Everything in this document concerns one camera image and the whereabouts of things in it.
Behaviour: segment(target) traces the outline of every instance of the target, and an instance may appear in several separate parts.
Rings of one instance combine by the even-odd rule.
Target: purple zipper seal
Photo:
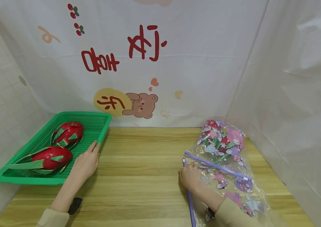
[[[213,164],[211,162],[208,162],[208,161],[205,161],[205,160],[202,160],[201,158],[197,157],[197,156],[194,156],[193,154],[189,153],[188,151],[185,152],[185,155],[188,155],[189,157],[193,158],[194,160],[197,160],[199,162],[203,162],[205,163],[206,165],[208,166],[211,166],[213,168],[216,168],[218,170],[221,170],[223,172],[228,172],[229,174],[232,174],[234,176],[237,176],[237,177],[241,177],[242,179],[246,180],[246,181],[251,181],[251,177],[248,177],[248,176],[245,176],[245,175],[242,175],[241,173],[238,173],[238,172],[235,172],[235,171],[232,171],[232,170],[228,170],[226,168],[223,168],[221,166],[218,166],[216,164]]]
[[[185,158],[183,158],[182,161],[185,167]],[[195,209],[193,207],[192,195],[188,190],[187,190],[187,197],[188,197],[188,202],[190,204],[191,224],[192,224],[192,227],[196,227]]]

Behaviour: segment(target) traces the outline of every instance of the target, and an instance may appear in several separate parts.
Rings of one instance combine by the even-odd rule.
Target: brown teddy bear illustration
[[[127,93],[128,98],[131,100],[131,110],[124,110],[123,115],[134,115],[135,117],[144,117],[150,119],[153,116],[155,103],[158,101],[158,96],[146,93]]]

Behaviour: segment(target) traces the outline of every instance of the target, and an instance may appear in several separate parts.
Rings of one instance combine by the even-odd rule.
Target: right hand
[[[178,170],[179,179],[182,185],[189,190],[190,193],[196,194],[202,187],[202,170],[194,162],[187,164],[183,169]]]
[[[91,177],[99,165],[99,149],[100,143],[96,145],[96,141],[94,141],[84,153],[79,155],[71,169],[69,178],[84,183]]]

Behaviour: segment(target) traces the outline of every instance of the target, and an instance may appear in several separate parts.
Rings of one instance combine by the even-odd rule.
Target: white fabric curtain
[[[144,57],[130,53],[140,25]],[[321,0],[0,0],[0,34],[49,116],[102,110],[113,126],[216,118],[248,129],[321,226]],[[110,96],[123,106],[106,109]]]

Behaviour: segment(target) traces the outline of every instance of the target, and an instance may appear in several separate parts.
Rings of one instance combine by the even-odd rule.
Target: ziplock bag
[[[202,181],[222,197],[226,196],[237,204],[244,212],[240,212],[240,215],[256,218],[263,227],[285,226],[284,221],[271,210],[263,190],[258,188],[254,181],[241,179],[191,158],[183,158],[184,166],[192,162],[199,165],[202,170]],[[187,196],[192,227],[220,226],[220,223],[215,220],[215,213],[206,204],[193,198],[189,192]]]
[[[244,148],[245,134],[240,129],[217,120],[207,120],[196,144],[185,154],[208,166],[251,180],[251,167]]]

